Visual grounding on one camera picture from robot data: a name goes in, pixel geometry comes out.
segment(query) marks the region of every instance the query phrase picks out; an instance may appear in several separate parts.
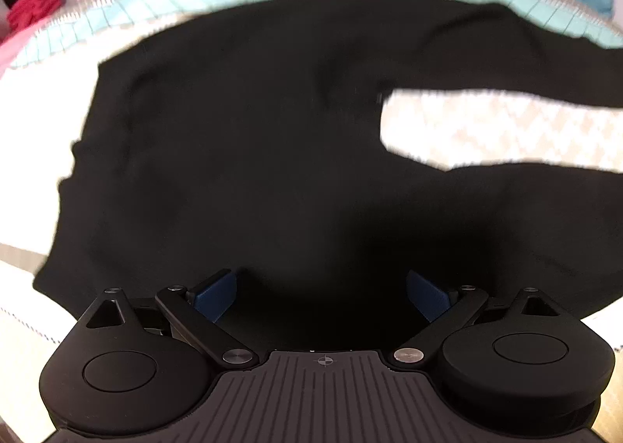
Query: folded clothes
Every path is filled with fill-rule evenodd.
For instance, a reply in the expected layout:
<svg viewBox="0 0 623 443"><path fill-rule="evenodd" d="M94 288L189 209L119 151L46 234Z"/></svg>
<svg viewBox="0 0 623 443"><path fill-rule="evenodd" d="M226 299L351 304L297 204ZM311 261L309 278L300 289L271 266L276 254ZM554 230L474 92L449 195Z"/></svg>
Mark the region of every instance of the folded clothes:
<svg viewBox="0 0 623 443"><path fill-rule="evenodd" d="M18 0L7 15L11 35L47 18L63 6L65 0Z"/></svg>

